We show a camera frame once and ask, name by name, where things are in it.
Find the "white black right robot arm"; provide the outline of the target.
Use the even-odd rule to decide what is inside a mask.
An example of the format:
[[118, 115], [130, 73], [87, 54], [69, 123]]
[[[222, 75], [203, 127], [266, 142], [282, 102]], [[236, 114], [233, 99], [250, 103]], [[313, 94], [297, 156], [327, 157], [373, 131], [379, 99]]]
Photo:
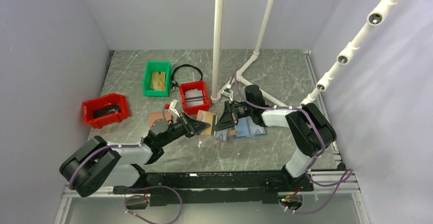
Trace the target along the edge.
[[282, 168], [281, 177], [284, 189], [293, 191], [301, 184], [301, 177], [312, 167], [314, 159], [322, 155], [329, 145], [336, 141], [336, 132], [319, 108], [308, 103], [301, 107], [268, 106], [262, 91], [257, 85], [245, 87], [243, 102], [233, 99], [233, 91], [228, 85], [222, 92], [228, 100], [224, 111], [214, 125], [215, 131], [238, 125], [245, 117], [259, 127], [282, 127], [291, 131], [296, 150]]

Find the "blue card holder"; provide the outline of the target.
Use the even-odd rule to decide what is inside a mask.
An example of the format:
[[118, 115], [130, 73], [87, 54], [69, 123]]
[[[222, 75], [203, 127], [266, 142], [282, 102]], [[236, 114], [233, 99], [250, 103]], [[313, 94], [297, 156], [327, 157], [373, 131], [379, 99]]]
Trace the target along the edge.
[[237, 131], [237, 134], [234, 135], [236, 139], [265, 136], [268, 134], [266, 128], [255, 124], [251, 117], [239, 119], [238, 124], [234, 126], [234, 130]]

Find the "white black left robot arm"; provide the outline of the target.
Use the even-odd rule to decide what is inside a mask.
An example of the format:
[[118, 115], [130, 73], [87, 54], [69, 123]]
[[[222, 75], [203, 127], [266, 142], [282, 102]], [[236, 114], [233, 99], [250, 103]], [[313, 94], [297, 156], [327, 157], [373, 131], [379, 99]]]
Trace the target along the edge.
[[171, 142], [182, 136], [194, 137], [210, 126], [181, 113], [173, 123], [155, 121], [137, 143], [119, 144], [94, 136], [61, 164], [59, 172], [81, 197], [107, 186], [126, 186], [133, 193], [141, 193], [147, 186], [141, 165], [155, 163]]

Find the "gold magnetic stripe card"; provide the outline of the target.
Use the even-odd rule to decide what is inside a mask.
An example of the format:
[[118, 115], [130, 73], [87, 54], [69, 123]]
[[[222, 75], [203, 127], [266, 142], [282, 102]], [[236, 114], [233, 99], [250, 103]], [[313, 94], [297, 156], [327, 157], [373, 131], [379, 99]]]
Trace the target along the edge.
[[197, 113], [197, 119], [199, 121], [205, 122], [209, 124], [204, 131], [201, 132], [201, 135], [213, 136], [214, 135], [214, 126], [217, 122], [218, 116], [209, 111], [199, 110]]

